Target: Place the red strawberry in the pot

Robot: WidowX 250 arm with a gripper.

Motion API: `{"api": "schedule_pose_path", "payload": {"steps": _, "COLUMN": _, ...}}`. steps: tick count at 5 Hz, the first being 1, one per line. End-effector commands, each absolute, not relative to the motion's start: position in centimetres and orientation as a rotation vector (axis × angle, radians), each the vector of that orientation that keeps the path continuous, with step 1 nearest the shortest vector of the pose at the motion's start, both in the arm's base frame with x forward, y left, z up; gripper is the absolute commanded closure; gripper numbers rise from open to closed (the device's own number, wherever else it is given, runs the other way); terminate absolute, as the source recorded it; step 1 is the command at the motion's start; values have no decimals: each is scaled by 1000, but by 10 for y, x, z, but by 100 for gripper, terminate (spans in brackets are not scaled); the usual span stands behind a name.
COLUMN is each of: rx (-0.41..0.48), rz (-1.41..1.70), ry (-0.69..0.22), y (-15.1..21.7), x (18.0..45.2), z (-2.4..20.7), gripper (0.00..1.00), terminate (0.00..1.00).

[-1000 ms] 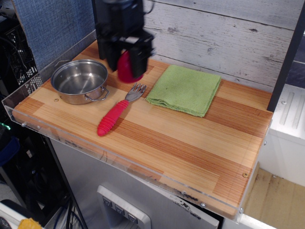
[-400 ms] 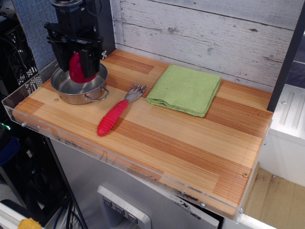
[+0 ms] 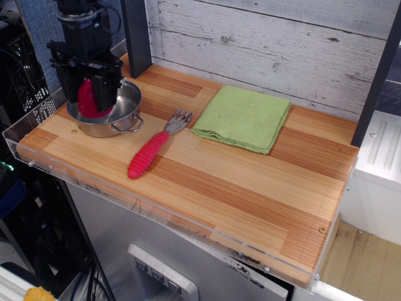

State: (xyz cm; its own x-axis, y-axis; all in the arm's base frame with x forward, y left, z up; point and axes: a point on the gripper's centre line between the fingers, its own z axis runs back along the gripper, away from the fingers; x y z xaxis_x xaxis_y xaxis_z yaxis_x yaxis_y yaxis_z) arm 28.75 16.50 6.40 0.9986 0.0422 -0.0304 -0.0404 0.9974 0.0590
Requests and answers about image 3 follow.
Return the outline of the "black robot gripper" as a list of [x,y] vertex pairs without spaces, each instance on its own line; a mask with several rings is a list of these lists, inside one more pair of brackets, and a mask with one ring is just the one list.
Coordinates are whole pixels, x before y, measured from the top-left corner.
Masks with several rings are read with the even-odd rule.
[[123,78],[123,62],[110,50],[96,50],[88,54],[69,48],[66,42],[55,41],[48,42],[47,47],[51,50],[50,61],[67,101],[76,103],[84,77],[93,77],[97,111],[106,112],[116,104]]

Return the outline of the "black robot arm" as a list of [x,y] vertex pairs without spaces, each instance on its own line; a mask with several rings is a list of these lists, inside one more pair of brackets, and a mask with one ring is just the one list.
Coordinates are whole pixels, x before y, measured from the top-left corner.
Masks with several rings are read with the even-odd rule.
[[51,65],[69,102],[78,101],[89,80],[96,111],[104,114],[116,104],[123,80],[123,63],[111,52],[111,7],[100,1],[56,3],[65,40],[48,42]]

